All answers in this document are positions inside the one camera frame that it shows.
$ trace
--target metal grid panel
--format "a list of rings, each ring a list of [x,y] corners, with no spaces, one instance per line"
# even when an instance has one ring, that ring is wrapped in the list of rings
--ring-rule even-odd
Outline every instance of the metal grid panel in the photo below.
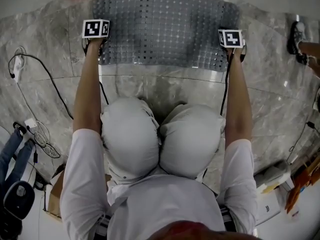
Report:
[[[237,29],[239,9],[221,0],[94,0],[93,17],[111,21],[100,63],[195,67],[223,72],[218,29]]]

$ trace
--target short sleeve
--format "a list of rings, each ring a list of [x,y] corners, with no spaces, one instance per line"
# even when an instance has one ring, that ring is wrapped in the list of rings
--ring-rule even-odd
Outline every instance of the short sleeve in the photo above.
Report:
[[[251,142],[238,139],[225,150],[219,204],[227,206],[238,232],[252,234],[258,212]]]
[[[108,209],[103,145],[90,129],[73,133],[66,163],[60,212],[71,240],[87,240],[97,220]]]

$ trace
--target sneaker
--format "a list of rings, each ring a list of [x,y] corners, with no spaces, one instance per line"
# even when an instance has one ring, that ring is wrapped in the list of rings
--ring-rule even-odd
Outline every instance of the sneaker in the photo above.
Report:
[[[26,128],[24,128],[21,124],[18,122],[13,123],[13,128],[18,129],[20,131],[21,136],[25,135],[27,133]]]
[[[296,21],[291,26],[290,36],[286,45],[288,53],[292,55],[302,55],[302,52],[300,51],[298,46],[301,41],[307,41],[305,34],[305,24],[301,21]]]
[[[302,65],[308,65],[309,57],[303,53],[303,54],[296,54],[295,59],[297,62],[299,62]]]

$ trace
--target gray marble surface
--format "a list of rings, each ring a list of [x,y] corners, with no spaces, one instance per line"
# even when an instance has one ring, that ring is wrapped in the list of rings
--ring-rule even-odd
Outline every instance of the gray marble surface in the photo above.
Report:
[[[255,172],[290,155],[307,120],[320,129],[320,116],[312,111],[319,79],[311,69],[298,64],[286,51],[287,36],[294,15],[262,11],[242,0],[224,0],[239,6],[239,27],[248,51],[243,62],[252,106],[252,151]],[[71,113],[84,63],[82,22],[91,19],[91,0],[54,0],[36,11],[0,20],[0,125],[10,133],[14,121],[32,115],[19,87],[38,120],[50,132],[50,142],[61,153],[51,159],[42,151],[36,169],[49,179],[68,158],[72,120],[38,61],[27,59],[18,85],[8,73],[8,60],[18,46],[39,57],[61,92]],[[319,22],[302,18],[306,35],[319,41]],[[180,103],[205,104],[219,113],[225,90],[225,74],[201,68],[163,65],[117,64],[101,67],[101,80],[109,102],[118,97],[139,97],[161,122]],[[101,94],[102,107],[106,102]],[[319,142],[306,128],[294,155],[305,155]],[[204,183],[219,191],[225,140],[215,154]]]

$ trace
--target marble wall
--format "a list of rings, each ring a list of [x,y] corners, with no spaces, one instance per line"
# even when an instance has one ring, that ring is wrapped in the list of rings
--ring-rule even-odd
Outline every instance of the marble wall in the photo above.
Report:
[[[261,11],[241,0],[239,27],[248,44],[243,62],[253,113],[252,149],[255,171],[286,159],[306,120],[319,121],[312,113],[312,103],[319,80],[311,69],[298,64],[286,51],[286,41],[294,15]],[[91,19],[91,0],[54,0],[36,11],[0,20],[0,125],[13,131],[13,121],[31,117],[21,96],[24,93],[37,119],[50,132],[50,142],[62,154],[52,160],[39,152],[36,168],[50,178],[68,157],[72,139],[72,120],[63,107],[48,74],[39,62],[27,59],[19,86],[10,78],[8,61],[18,46],[39,57],[73,113],[74,98],[84,63],[82,22]],[[319,22],[309,18],[307,36],[319,41]],[[200,68],[176,66],[118,64],[103,66],[102,83],[110,102],[121,96],[146,100],[161,121],[180,102],[206,104],[220,112],[225,90],[224,73]],[[318,136],[307,128],[295,153],[305,153],[317,144]],[[224,160],[224,139],[215,155],[204,182],[214,190]]]

